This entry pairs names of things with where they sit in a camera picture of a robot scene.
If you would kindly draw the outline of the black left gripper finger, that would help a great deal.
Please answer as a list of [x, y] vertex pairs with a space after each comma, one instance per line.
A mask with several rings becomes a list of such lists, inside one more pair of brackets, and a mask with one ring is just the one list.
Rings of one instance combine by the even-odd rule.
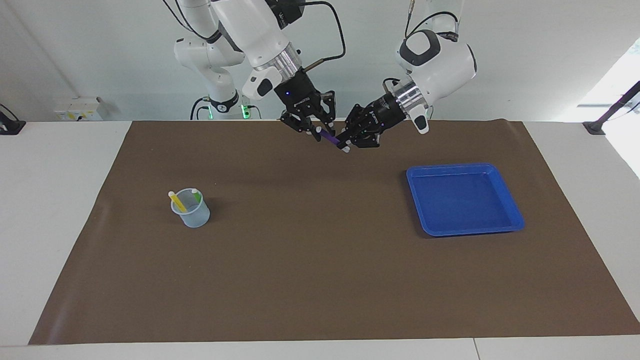
[[368, 110], [367, 105], [354, 105], [345, 119], [345, 128], [343, 129], [343, 132], [335, 136], [339, 144], [347, 144], [347, 142], [350, 141], [350, 128], [368, 129], [370, 127], [371, 116], [368, 114]]
[[379, 148], [381, 131], [382, 129], [379, 127], [367, 129], [357, 129], [353, 127], [349, 129], [349, 140], [350, 143], [357, 148]]

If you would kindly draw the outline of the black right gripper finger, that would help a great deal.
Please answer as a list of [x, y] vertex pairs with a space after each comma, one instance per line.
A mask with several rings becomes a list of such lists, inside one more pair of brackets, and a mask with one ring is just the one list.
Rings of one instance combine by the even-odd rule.
[[336, 118], [336, 103], [335, 103], [335, 91], [327, 91], [320, 94], [321, 101], [321, 116], [320, 121], [323, 123], [327, 132], [330, 135], [336, 134], [335, 118]]
[[313, 124], [309, 117], [302, 116], [302, 118], [298, 118], [295, 114], [292, 114], [289, 111], [282, 111], [279, 120], [284, 125], [295, 130], [295, 132], [311, 135], [317, 142], [322, 140], [322, 136], [318, 132], [317, 126]]

